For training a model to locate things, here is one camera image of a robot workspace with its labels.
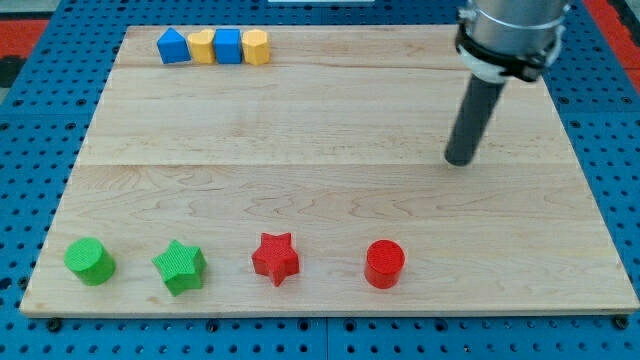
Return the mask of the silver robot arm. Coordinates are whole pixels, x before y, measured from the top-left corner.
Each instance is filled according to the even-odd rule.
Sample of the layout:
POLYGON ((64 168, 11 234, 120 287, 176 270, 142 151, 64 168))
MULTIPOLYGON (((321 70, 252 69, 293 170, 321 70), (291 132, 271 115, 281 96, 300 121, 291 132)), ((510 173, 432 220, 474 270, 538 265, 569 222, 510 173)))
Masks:
POLYGON ((455 48, 478 79, 535 82, 557 60, 569 0, 467 0, 455 48))

